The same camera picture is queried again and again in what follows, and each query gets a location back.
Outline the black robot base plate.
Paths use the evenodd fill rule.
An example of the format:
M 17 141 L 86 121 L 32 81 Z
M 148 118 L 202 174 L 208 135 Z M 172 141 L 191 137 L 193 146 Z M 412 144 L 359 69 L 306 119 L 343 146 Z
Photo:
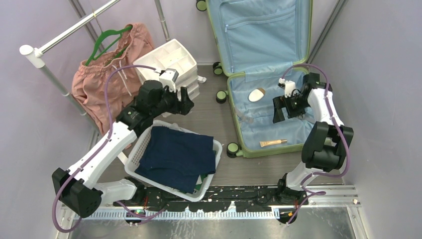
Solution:
M 308 205 L 306 197 L 305 192 L 288 194 L 274 185 L 210 186 L 201 200 L 191 202 L 156 187 L 145 187 L 140 197 L 122 203 L 152 211 L 225 212 L 234 206 L 236 212 L 266 212 L 272 207 Z

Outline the green hard-shell suitcase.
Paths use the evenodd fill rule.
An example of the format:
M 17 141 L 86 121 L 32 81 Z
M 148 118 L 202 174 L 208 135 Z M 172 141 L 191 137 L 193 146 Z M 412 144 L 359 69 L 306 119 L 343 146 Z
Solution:
M 225 74 L 226 90 L 216 95 L 229 103 L 238 141 L 227 145 L 229 157 L 261 157 L 300 151 L 314 123 L 310 108 L 296 118 L 273 123 L 273 99 L 284 95 L 282 76 L 302 86 L 309 72 L 313 2 L 311 0 L 199 0 L 208 13 L 220 55 L 215 74 Z M 265 96 L 250 102 L 251 91 L 263 88 Z M 260 141 L 288 142 L 261 147 Z

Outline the white plastic drawer organizer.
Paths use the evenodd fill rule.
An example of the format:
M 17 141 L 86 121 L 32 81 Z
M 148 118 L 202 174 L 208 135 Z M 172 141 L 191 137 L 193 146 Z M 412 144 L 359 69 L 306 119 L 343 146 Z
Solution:
M 134 65 L 145 65 L 157 70 L 174 69 L 179 73 L 175 86 L 187 88 L 193 101 L 200 94 L 197 62 L 190 52 L 176 39 L 172 39 L 149 53 L 134 60 Z

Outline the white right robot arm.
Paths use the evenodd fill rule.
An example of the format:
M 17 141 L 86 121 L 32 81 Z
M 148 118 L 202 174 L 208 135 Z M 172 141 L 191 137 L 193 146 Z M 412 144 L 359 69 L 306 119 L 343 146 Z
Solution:
M 284 78 L 279 79 L 278 85 L 284 89 L 284 95 L 273 99 L 273 123 L 284 121 L 284 113 L 290 119 L 299 117 L 305 113 L 306 108 L 312 109 L 315 119 L 303 144 L 301 162 L 278 182 L 277 200 L 287 205 L 303 193 L 304 187 L 316 176 L 326 175 L 343 166 L 354 131 L 337 116 L 331 85 L 321 82 L 319 74 L 304 75 L 299 90 L 295 82 Z

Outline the dark green garment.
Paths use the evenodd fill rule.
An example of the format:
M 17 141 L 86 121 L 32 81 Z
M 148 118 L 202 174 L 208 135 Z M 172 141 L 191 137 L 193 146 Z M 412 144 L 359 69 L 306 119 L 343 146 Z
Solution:
M 196 182 L 194 193 L 199 191 L 202 187 L 202 184 L 205 182 L 205 179 L 211 175 L 215 174 L 217 163 L 215 161 L 217 151 L 213 150 L 214 157 L 211 158 L 211 154 L 207 153 L 205 156 L 201 156 L 197 159 L 197 167 L 199 168 L 200 175 Z

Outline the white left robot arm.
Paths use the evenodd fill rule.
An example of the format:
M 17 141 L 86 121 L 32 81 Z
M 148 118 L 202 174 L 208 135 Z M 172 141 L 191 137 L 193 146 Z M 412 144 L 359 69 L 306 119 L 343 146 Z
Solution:
M 163 113 L 187 115 L 194 103 L 188 89 L 181 87 L 172 92 L 156 80 L 147 80 L 138 95 L 122 109 L 108 133 L 80 160 L 67 170 L 57 168 L 52 174 L 57 203 L 62 202 L 81 218 L 93 214 L 104 204 L 128 201 L 134 206 L 143 203 L 145 192 L 135 179 L 98 183 L 98 179 L 116 157 L 136 141 Z

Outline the navy blue garment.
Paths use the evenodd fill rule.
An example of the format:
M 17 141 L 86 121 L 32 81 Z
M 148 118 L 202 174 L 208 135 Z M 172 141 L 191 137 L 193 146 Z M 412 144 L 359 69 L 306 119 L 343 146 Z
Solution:
M 150 140 L 135 173 L 154 182 L 193 193 L 201 175 L 215 174 L 213 137 L 170 129 L 151 128 Z

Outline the white computer mouse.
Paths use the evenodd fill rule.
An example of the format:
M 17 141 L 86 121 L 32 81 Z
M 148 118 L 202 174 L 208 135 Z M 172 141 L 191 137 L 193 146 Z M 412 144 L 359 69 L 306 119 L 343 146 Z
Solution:
M 250 102 L 257 102 L 261 100 L 266 94 L 266 91 L 263 88 L 257 88 L 250 92 L 248 100 Z

